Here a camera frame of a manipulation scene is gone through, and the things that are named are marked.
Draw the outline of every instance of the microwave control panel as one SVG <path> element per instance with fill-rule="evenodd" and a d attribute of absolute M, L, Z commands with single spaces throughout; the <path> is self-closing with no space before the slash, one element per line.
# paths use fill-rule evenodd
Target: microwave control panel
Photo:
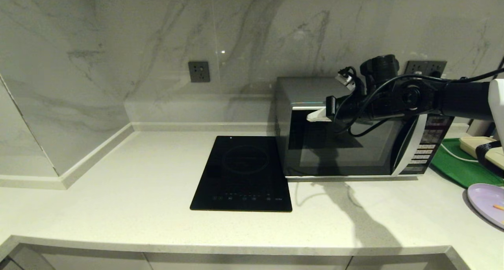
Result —
<path fill-rule="evenodd" d="M 427 115 L 422 140 L 408 166 L 400 173 L 401 175 L 425 173 L 434 154 L 439 149 L 441 142 L 443 142 L 450 125 L 452 125 L 453 119 L 454 117 Z"/>

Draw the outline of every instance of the marble backsplash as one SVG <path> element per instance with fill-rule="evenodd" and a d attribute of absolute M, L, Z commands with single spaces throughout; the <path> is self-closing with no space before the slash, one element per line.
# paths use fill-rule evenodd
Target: marble backsplash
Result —
<path fill-rule="evenodd" d="M 278 76 L 331 76 L 377 55 L 496 69 L 504 0 L 93 0 L 131 121 L 268 121 Z M 188 61 L 212 81 L 190 83 Z"/>
<path fill-rule="evenodd" d="M 0 176 L 57 177 L 0 76 Z"/>
<path fill-rule="evenodd" d="M 126 125 L 92 0 L 0 0 L 0 73 L 57 173 Z"/>

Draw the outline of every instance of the cabinet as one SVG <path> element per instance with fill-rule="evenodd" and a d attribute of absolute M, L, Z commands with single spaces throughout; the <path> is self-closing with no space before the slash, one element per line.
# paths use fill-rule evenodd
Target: cabinet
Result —
<path fill-rule="evenodd" d="M 153 270 L 345 270 L 350 256 L 146 253 Z"/>
<path fill-rule="evenodd" d="M 347 270 L 456 270 L 444 254 L 354 256 Z"/>
<path fill-rule="evenodd" d="M 20 245 L 7 270 L 456 270 L 445 254 L 391 256 L 111 252 Z"/>
<path fill-rule="evenodd" d="M 5 260 L 0 263 L 0 270 L 22 270 L 22 269 L 19 268 L 18 265 L 16 265 L 16 263 Z"/>
<path fill-rule="evenodd" d="M 32 252 L 21 250 L 24 255 L 13 257 L 24 270 L 151 270 L 142 252 L 106 252 L 45 246 L 27 248 Z"/>

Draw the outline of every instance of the white power cord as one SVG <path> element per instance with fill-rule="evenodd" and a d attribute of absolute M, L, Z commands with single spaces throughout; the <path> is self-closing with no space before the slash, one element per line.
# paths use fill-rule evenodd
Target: white power cord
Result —
<path fill-rule="evenodd" d="M 453 154 L 452 152 L 450 152 L 450 150 L 448 150 L 443 144 L 441 144 L 441 147 L 443 147 L 443 149 L 448 152 L 448 154 L 452 155 L 453 157 L 459 159 L 459 160 L 462 160 L 462 161 L 465 161 L 465 162 L 471 162 L 471 163 L 477 163 L 478 161 L 475 160 L 475 159 L 464 159 L 464 158 L 461 158 L 455 154 Z"/>

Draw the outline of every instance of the microwave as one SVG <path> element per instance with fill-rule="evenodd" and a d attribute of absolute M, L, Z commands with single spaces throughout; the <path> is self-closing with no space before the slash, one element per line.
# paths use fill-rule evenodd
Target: microwave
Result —
<path fill-rule="evenodd" d="M 283 173 L 290 179 L 419 176 L 427 170 L 453 117 L 396 117 L 363 137 L 335 134 L 333 122 L 306 120 L 327 96 L 348 95 L 335 78 L 278 78 L 275 136 Z M 375 122 L 356 122 L 353 133 Z"/>

